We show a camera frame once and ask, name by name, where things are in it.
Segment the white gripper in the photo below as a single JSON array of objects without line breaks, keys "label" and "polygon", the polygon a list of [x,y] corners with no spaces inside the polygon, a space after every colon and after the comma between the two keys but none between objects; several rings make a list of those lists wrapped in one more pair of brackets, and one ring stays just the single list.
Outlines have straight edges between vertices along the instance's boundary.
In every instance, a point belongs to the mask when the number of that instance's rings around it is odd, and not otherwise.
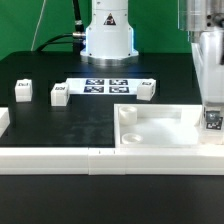
[{"label": "white gripper", "polygon": [[203,32],[192,56],[204,106],[224,106],[224,31]]}]

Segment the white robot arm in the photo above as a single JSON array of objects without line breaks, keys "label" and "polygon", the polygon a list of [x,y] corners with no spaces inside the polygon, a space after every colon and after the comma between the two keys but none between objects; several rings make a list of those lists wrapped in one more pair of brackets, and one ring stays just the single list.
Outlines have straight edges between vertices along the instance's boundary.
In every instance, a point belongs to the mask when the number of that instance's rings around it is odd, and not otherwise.
[{"label": "white robot arm", "polygon": [[[202,103],[224,106],[224,0],[178,0],[178,28],[188,33]],[[128,0],[92,0],[85,62],[119,64],[138,56]]]}]

